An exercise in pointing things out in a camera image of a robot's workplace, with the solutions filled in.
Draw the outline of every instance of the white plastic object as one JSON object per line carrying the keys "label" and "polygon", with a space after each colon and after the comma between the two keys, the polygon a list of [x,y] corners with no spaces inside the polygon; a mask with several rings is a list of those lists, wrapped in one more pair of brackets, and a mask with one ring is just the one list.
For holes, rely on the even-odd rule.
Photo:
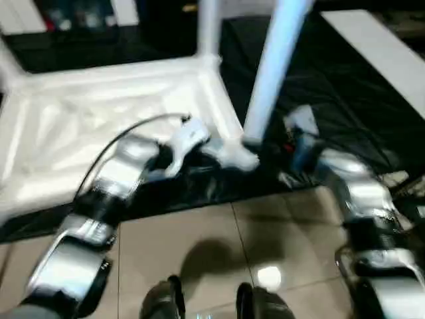
{"label": "white plastic object", "polygon": [[[70,202],[99,151],[140,119],[188,114],[238,143],[242,126],[218,71],[217,6],[200,2],[198,53],[185,58],[27,74],[0,42],[0,219]],[[180,125],[164,119],[133,133],[166,142]]]}
{"label": "white plastic object", "polygon": [[191,118],[167,142],[173,152],[173,161],[165,170],[166,177],[175,177],[185,160],[186,155],[197,145],[210,138],[208,128],[198,118]]}
{"label": "white plastic object", "polygon": [[258,156],[248,151],[238,141],[235,143],[220,138],[212,138],[201,148],[201,152],[214,158],[221,168],[253,171],[260,164]]}
{"label": "white plastic object", "polygon": [[244,125],[244,139],[261,144],[312,0],[278,0]]}

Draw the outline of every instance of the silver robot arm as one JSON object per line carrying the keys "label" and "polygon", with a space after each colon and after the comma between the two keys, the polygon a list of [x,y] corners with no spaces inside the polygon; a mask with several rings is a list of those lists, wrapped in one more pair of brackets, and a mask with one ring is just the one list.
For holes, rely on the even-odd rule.
{"label": "silver robot arm", "polygon": [[[222,167],[251,170],[258,165],[257,156],[240,144],[210,139],[209,130],[196,118],[185,118],[163,145],[125,135],[97,170],[74,213],[62,222],[29,279],[24,301],[0,319],[68,319],[93,313],[107,285],[112,261],[106,254],[114,244],[123,211],[139,187],[176,177],[196,146]],[[159,169],[153,164],[162,147],[168,148],[172,158],[168,167]]]}
{"label": "silver robot arm", "polygon": [[361,318],[425,318],[422,267],[408,248],[389,190],[356,156],[326,148],[311,134],[297,138],[293,167],[308,168],[339,204],[354,276],[336,259]]}

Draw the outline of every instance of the beige floor tile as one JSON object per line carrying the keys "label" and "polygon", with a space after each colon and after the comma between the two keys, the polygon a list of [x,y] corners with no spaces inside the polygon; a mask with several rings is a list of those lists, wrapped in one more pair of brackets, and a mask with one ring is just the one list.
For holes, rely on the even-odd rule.
{"label": "beige floor tile", "polygon": [[51,241],[52,237],[41,237],[6,245],[8,256],[1,264],[4,275],[0,286],[0,312],[22,301],[28,278]]}
{"label": "beige floor tile", "polygon": [[[52,237],[29,239],[16,243],[2,245],[0,251],[8,251],[6,258],[3,254],[1,267],[5,268],[3,281],[0,285],[0,312],[4,312],[20,303],[28,278],[37,261],[47,250]],[[116,243],[109,253],[115,260],[114,268],[109,277],[109,283],[98,309],[89,318],[118,317],[118,263],[119,243]]]}
{"label": "beige floor tile", "polygon": [[352,319],[351,301],[340,278],[279,291],[296,319]]}
{"label": "beige floor tile", "polygon": [[186,314],[186,319],[236,319],[236,305],[233,302],[200,312]]}
{"label": "beige floor tile", "polygon": [[233,302],[250,275],[230,205],[122,225],[120,319],[134,319],[149,288],[178,274],[188,312]]}
{"label": "beige floor tile", "polygon": [[270,216],[255,216],[252,211],[238,206],[234,209],[256,284],[258,271],[268,266],[279,268],[283,288],[339,276],[334,253],[345,242],[340,227],[282,221]]}
{"label": "beige floor tile", "polygon": [[245,216],[267,216],[276,220],[288,220],[291,213],[281,195],[255,197],[232,203],[235,211],[243,211]]}
{"label": "beige floor tile", "polygon": [[298,221],[342,224],[341,211],[333,194],[326,187],[282,194],[290,215]]}

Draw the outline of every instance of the floor tile grout line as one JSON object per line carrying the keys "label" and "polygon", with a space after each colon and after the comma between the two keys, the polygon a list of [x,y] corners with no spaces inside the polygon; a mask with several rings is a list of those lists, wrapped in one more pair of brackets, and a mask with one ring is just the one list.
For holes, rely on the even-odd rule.
{"label": "floor tile grout line", "polygon": [[244,253],[244,257],[245,257],[245,261],[246,261],[246,266],[248,267],[248,272],[250,273],[251,283],[254,284],[254,277],[252,276],[251,267],[250,267],[250,263],[249,263],[249,260],[248,260],[248,255],[246,254],[246,249],[245,249],[244,241],[242,239],[242,234],[240,233],[239,224],[238,224],[238,218],[236,216],[236,211],[234,210],[233,203],[230,203],[230,206],[232,207],[234,222],[236,224],[236,230],[238,231],[238,235],[239,235],[239,239],[240,239],[240,244],[242,246],[242,251]]}
{"label": "floor tile grout line", "polygon": [[325,284],[329,281],[333,281],[333,280],[336,280],[336,279],[342,279],[342,276],[334,276],[334,277],[329,277],[329,278],[324,278],[324,279],[321,279],[321,280],[309,282],[307,284],[301,284],[299,286],[283,289],[282,292],[289,292],[289,291],[293,291],[293,290],[297,290],[297,289],[301,289],[301,288],[307,288],[309,286],[315,286],[316,284]]}

